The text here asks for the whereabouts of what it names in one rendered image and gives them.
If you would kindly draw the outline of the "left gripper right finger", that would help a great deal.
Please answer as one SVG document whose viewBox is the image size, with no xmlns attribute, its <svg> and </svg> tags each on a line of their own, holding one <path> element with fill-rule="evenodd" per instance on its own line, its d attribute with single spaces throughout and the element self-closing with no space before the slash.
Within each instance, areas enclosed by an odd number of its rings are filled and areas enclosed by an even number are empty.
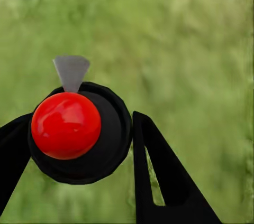
<svg viewBox="0 0 254 224">
<path fill-rule="evenodd" d="M 137 224 L 222 224 L 153 120 L 133 111 L 132 127 Z M 153 202 L 145 147 L 165 206 Z"/>
</svg>

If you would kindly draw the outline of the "pesticide atomizer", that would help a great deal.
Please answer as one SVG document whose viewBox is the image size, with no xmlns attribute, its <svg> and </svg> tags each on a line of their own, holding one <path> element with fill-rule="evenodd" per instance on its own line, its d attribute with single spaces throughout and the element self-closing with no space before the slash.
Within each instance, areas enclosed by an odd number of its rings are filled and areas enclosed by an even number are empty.
<svg viewBox="0 0 254 224">
<path fill-rule="evenodd" d="M 89 59 L 62 54 L 53 62 L 62 86 L 38 105 L 29 121 L 31 157 L 58 182 L 92 184 L 112 175 L 128 156 L 132 117 L 109 87 L 83 82 Z"/>
</svg>

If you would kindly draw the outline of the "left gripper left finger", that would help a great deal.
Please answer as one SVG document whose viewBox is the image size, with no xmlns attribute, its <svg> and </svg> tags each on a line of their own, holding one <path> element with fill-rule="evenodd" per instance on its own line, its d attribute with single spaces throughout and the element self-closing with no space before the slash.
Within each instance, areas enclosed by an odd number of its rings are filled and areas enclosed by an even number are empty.
<svg viewBox="0 0 254 224">
<path fill-rule="evenodd" d="M 32 116 L 20 116 L 0 128 L 0 216 L 31 158 L 27 140 Z"/>
</svg>

